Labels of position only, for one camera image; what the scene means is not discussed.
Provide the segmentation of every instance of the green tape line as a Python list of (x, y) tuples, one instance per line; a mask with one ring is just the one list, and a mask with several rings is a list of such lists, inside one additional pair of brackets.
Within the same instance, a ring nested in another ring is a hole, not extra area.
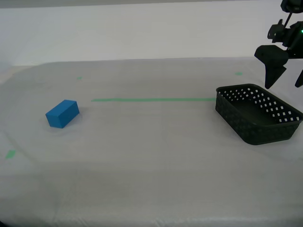
[(13, 158), (16, 154), (16, 151), (15, 150), (9, 150), (7, 155), (5, 156), (6, 159), (9, 159), (9, 158)]
[(95, 98), (92, 102), (210, 102), (216, 98)]

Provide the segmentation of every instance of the white wall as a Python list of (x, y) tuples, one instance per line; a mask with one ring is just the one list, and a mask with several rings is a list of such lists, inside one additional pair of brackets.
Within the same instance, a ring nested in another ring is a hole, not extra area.
[(0, 9), (0, 60), (253, 56), (280, 18), (279, 0)]

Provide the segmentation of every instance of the black plastic basket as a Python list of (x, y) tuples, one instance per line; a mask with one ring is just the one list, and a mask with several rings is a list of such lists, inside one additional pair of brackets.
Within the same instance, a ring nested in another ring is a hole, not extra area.
[(216, 111), (247, 143), (288, 140), (303, 114), (254, 84), (217, 88)]

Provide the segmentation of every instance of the white table surface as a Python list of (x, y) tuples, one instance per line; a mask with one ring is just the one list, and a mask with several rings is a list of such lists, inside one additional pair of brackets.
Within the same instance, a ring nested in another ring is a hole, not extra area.
[[(301, 61), (270, 90), (299, 110)], [(13, 226), (254, 227), (303, 225), (303, 129), (246, 144), (205, 102), (221, 86), (264, 86), (255, 59), (49, 63), (0, 77), (0, 220)], [(64, 129), (45, 113), (64, 99)], [(6, 159), (9, 150), (13, 158)]]

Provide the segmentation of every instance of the blue block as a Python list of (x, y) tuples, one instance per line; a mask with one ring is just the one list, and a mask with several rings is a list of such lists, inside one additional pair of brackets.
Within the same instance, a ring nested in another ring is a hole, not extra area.
[(78, 114), (77, 102), (64, 100), (45, 115), (51, 127), (63, 129)]

